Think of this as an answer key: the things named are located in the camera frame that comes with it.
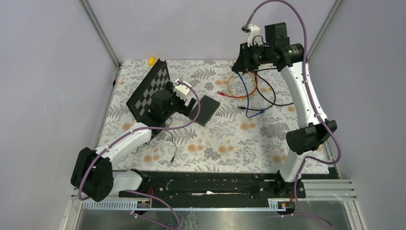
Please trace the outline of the black network switch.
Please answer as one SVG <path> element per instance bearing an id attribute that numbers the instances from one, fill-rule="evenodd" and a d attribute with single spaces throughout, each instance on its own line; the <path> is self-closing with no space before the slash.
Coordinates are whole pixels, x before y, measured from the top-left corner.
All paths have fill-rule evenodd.
<path id="1" fill-rule="evenodd" d="M 205 127 L 220 106 L 220 102 L 205 95 L 200 100 L 201 109 L 195 123 Z"/>

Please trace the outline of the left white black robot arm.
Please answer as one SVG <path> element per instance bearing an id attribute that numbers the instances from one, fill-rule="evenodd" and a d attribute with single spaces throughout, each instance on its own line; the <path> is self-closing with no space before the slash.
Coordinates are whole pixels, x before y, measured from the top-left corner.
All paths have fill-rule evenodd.
<path id="1" fill-rule="evenodd" d="M 147 126 L 142 122 L 134 123 L 121 136 L 112 142 L 96 149 L 83 148 L 70 179 L 70 183 L 78 189 L 78 199 L 92 199 L 100 202 L 111 192 L 129 190 L 135 196 L 142 197 L 148 192 L 148 183 L 142 180 L 139 173 L 132 170 L 114 174 L 113 168 L 130 151 L 152 139 L 153 131 L 183 129 L 195 122 L 192 121 L 176 127 L 165 125 Z"/>

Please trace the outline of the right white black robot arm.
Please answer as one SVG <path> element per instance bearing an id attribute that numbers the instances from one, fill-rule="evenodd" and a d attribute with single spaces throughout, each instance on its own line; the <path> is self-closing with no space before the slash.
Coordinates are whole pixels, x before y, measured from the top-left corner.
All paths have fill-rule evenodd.
<path id="1" fill-rule="evenodd" d="M 285 80 L 296 108 L 298 129 L 286 134 L 289 153 L 274 185 L 278 196 L 287 197 L 297 187 L 306 157 L 330 137 L 337 123 L 329 120 L 321 108 L 307 72 L 306 51 L 301 44 L 290 42 L 285 23 L 267 25 L 263 45 L 254 42 L 260 36 L 258 26 L 248 24 L 241 30 L 248 34 L 248 39 L 240 45 L 232 71 L 254 72 L 261 64 L 272 64 Z"/>

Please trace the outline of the black power adapter with cord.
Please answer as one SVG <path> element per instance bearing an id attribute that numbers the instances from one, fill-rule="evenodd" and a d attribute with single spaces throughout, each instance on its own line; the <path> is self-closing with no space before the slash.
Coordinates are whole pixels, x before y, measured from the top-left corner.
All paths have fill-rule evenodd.
<path id="1" fill-rule="evenodd" d="M 169 122 L 166 122 L 165 124 L 166 124 L 166 126 L 165 127 L 169 127 L 171 124 L 173 123 L 173 119 L 170 117 L 169 118 Z M 176 143 L 175 143 L 175 141 L 174 141 L 174 135 L 172 134 L 172 133 L 170 133 L 168 130 L 163 130 L 166 134 L 164 134 L 164 135 L 161 135 L 160 134 L 160 136 L 161 137 L 158 137 L 158 139 L 159 140 L 161 140 L 161 141 L 169 141 L 169 139 L 168 139 L 168 137 L 167 137 L 167 134 L 169 134 L 170 135 L 170 141 L 171 141 L 171 143 L 173 144 L 173 146 L 174 146 L 174 148 L 175 148 L 175 151 L 174 151 L 174 153 L 173 153 L 173 156 L 172 156 L 172 158 L 171 158 L 171 160 L 170 160 L 170 163 L 173 163 L 174 162 L 174 160 L 175 160 L 175 156 L 176 156 L 176 153 L 177 153 L 177 146 L 176 146 Z M 146 144 L 144 144 L 145 146 L 148 146 L 148 145 L 150 145 L 150 143 L 151 143 L 151 141 L 152 140 L 150 140 L 150 141 L 148 141 Z M 136 148 L 136 150 L 135 150 L 135 152 L 131 152 L 132 154 L 137 154 L 137 152 L 138 152 L 138 150 L 139 150 L 139 147 L 137 147 Z"/>

